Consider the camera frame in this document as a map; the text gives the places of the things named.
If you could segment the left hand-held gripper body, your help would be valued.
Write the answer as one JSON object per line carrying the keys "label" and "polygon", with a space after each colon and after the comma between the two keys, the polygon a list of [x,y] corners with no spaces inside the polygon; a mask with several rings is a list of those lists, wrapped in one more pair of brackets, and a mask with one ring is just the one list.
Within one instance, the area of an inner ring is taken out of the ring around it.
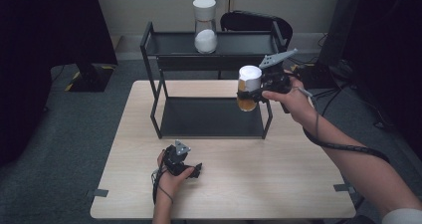
{"label": "left hand-held gripper body", "polygon": [[170,144],[164,151],[163,161],[167,170],[174,176],[180,175],[189,165],[184,164],[191,148],[180,140],[176,139],[174,144]]}

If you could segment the dark curtain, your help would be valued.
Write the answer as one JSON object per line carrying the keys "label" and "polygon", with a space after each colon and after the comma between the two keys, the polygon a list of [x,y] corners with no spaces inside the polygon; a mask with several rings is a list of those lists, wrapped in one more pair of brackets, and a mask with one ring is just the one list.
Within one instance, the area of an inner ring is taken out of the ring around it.
{"label": "dark curtain", "polygon": [[0,0],[0,167],[26,148],[53,67],[115,63],[99,0]]}
{"label": "dark curtain", "polygon": [[422,0],[359,0],[344,55],[422,153]]}

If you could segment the black chair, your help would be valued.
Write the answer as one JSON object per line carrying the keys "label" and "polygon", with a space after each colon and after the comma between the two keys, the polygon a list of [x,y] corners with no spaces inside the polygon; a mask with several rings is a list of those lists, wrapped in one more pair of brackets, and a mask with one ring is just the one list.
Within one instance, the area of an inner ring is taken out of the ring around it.
{"label": "black chair", "polygon": [[222,15],[218,33],[218,55],[234,56],[225,59],[218,71],[234,71],[241,65],[257,64],[265,54],[285,52],[293,37],[292,26],[284,19],[248,11],[235,10]]}

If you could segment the glass jar of orange powder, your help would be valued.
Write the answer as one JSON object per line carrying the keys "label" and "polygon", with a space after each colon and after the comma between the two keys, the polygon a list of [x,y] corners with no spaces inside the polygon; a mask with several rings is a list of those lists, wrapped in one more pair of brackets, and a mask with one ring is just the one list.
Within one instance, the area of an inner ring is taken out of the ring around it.
{"label": "glass jar of orange powder", "polygon": [[[248,91],[259,89],[261,87],[262,70],[256,66],[243,66],[239,70],[238,91]],[[251,112],[256,103],[252,100],[240,100],[237,97],[237,104],[242,112]]]}

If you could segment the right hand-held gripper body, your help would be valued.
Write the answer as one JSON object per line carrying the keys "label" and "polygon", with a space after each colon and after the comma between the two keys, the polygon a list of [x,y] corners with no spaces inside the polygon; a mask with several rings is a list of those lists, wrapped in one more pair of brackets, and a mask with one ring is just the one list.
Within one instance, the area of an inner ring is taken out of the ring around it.
{"label": "right hand-held gripper body", "polygon": [[293,56],[298,50],[292,49],[283,53],[266,55],[259,65],[262,71],[262,89],[281,94],[291,90],[290,75],[285,72],[282,62]]}

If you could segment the black metal two-tier rack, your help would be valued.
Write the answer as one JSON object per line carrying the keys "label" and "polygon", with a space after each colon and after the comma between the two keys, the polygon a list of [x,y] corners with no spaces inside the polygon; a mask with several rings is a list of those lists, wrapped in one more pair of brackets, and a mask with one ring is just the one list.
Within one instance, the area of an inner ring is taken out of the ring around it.
{"label": "black metal two-tier rack", "polygon": [[199,72],[238,71],[284,52],[277,24],[269,31],[220,32],[211,54],[196,51],[192,32],[156,32],[146,25],[140,52],[150,82],[150,118],[160,138],[264,138],[273,114],[269,103],[251,112],[237,106],[237,82],[200,81]]}

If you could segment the person's left hand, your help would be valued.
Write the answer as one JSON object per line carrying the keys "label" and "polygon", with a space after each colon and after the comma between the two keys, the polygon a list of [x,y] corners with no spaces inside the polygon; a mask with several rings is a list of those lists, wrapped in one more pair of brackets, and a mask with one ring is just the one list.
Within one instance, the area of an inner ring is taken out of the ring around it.
{"label": "person's left hand", "polygon": [[164,201],[173,203],[180,186],[195,170],[194,167],[188,167],[181,174],[174,176],[164,165],[162,161],[163,156],[164,150],[161,151],[157,158],[158,171],[157,178],[155,179],[155,204]]}

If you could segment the person's right hand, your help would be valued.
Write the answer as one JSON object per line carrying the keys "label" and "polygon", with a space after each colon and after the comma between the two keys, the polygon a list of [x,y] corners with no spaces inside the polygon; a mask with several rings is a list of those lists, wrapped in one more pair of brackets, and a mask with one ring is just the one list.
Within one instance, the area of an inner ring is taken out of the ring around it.
{"label": "person's right hand", "polygon": [[317,112],[309,102],[308,97],[302,92],[303,83],[295,77],[290,77],[292,88],[287,94],[263,91],[265,99],[280,102],[290,112],[294,121],[303,127],[311,126],[317,121]]}

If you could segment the glass jar of white powder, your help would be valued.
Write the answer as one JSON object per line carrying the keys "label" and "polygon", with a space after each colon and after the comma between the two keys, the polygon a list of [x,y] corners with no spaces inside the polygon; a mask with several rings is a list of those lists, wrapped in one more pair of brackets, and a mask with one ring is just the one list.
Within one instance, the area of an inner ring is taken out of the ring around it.
{"label": "glass jar of white powder", "polygon": [[217,48],[215,0],[194,0],[194,46],[199,53],[210,54]]}

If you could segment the white sleeve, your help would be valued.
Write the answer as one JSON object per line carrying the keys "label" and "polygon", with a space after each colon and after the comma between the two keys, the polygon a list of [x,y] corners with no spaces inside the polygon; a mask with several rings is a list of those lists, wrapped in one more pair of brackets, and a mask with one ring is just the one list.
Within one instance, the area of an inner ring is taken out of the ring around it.
{"label": "white sleeve", "polygon": [[422,224],[422,210],[400,208],[387,213],[382,224]]}

